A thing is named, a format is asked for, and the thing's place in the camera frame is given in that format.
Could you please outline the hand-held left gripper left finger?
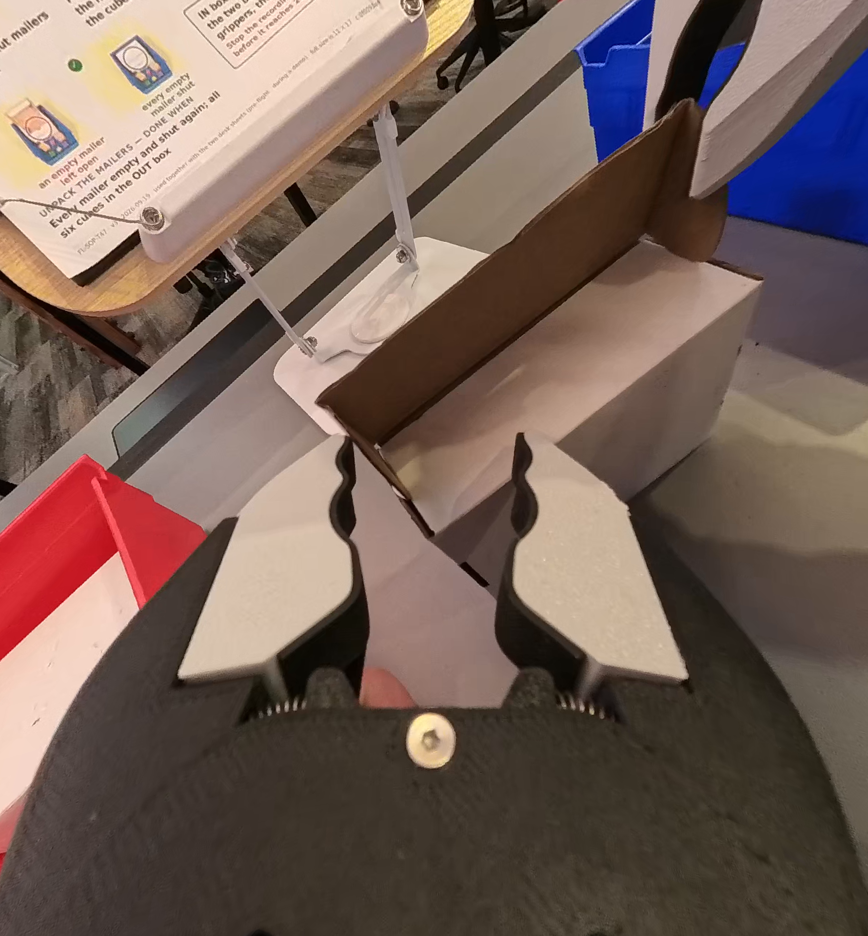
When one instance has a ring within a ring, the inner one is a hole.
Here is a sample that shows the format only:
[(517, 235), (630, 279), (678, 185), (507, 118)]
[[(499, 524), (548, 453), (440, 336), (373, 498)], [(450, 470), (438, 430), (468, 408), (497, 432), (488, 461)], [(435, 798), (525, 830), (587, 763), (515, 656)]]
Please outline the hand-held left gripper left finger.
[(355, 450), (331, 435), (240, 510), (178, 670), (186, 684), (252, 677), (272, 703), (319, 669), (360, 695), (370, 612), (353, 543)]

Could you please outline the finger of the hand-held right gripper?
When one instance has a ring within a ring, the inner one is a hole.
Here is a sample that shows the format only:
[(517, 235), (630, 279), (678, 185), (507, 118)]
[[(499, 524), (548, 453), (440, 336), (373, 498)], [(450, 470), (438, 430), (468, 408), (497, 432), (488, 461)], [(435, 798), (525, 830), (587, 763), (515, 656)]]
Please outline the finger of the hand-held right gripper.
[(868, 48), (868, 1), (766, 1), (703, 118), (690, 196), (766, 153)]
[(701, 97), (726, 32), (726, 1), (655, 2), (644, 129), (675, 104)]

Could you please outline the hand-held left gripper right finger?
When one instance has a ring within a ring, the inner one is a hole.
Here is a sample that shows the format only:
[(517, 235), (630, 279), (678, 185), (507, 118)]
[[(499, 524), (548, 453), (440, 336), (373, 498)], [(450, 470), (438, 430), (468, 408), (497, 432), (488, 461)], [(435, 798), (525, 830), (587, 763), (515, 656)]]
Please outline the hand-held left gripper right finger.
[(626, 504), (540, 434), (513, 447), (512, 539), (498, 582), (496, 638), (559, 694), (611, 679), (678, 686), (689, 673)]

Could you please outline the white cardboard mailer box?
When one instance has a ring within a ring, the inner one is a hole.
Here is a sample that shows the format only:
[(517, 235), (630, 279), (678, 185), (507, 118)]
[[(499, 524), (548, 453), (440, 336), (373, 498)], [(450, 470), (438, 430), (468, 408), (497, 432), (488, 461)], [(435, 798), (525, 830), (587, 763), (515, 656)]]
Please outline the white cardboard mailer box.
[(725, 189), (689, 194), (704, 116), (675, 104), (315, 400), (497, 595), (519, 433), (625, 503), (719, 413), (761, 280), (711, 259)]

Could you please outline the person's left hand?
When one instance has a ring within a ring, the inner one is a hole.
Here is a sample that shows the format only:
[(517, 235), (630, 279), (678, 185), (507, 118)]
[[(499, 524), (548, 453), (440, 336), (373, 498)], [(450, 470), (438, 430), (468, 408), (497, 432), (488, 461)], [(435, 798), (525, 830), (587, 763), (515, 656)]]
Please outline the person's left hand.
[(359, 696), (363, 708), (413, 709), (416, 703), (391, 671), (368, 666), (364, 669)]

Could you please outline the blue plastic bin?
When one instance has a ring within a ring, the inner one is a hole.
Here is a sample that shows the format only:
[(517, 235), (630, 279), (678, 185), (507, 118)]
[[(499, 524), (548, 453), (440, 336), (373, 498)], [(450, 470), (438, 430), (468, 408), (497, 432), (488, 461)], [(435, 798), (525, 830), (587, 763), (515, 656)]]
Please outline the blue plastic bin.
[[(629, 2), (575, 48), (598, 160), (641, 132), (654, 2)], [(868, 246), (868, 49), (729, 182), (728, 213)]]

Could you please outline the black office chair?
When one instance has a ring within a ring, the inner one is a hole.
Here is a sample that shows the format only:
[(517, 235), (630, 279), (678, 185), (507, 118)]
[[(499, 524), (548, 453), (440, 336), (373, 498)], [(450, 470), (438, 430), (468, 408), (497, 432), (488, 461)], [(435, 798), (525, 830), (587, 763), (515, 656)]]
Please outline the black office chair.
[(462, 59), (454, 80), (454, 90), (459, 92), (478, 54), (482, 54), (484, 64), (491, 64), (544, 15), (545, 7), (541, 2), (474, 1), (472, 28), (436, 68), (438, 88), (447, 90), (450, 81), (445, 72)]

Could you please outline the red plastic bin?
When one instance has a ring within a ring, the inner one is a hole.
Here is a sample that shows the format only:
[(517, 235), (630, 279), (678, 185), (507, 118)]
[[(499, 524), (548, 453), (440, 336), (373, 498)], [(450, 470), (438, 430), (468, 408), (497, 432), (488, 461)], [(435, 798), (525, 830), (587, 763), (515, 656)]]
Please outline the red plastic bin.
[(0, 855), (83, 683), (205, 536), (87, 456), (0, 533)]

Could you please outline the wooden table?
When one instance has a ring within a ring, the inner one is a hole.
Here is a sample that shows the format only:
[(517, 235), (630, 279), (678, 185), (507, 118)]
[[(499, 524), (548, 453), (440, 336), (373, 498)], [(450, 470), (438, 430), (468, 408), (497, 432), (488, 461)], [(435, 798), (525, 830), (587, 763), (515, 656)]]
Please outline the wooden table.
[(140, 346), (112, 324), (103, 321), (140, 311), (148, 301), (172, 287), (228, 238), (235, 236), (272, 201), (294, 187), (336, 146), (354, 133), (382, 103), (411, 88), (428, 62), (451, 48), (472, 17), (472, 1), (428, 2), (428, 45), (424, 53), (405, 64), (375, 90), (366, 92), (335, 123), (290, 164), (225, 216), (206, 227), (197, 240), (167, 263), (151, 260), (136, 247), (88, 286), (78, 286), (60, 273), (44, 254), (0, 215), (0, 293), (34, 313), (115, 368), (141, 374), (147, 366), (136, 358)]

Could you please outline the white instruction sign stand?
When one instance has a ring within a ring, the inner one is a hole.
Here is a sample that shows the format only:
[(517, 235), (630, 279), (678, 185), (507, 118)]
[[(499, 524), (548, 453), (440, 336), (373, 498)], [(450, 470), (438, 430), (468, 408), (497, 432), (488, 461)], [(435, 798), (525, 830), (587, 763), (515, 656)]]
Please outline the white instruction sign stand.
[(78, 286), (167, 263), (428, 45), (428, 2), (0, 2), (0, 215)]

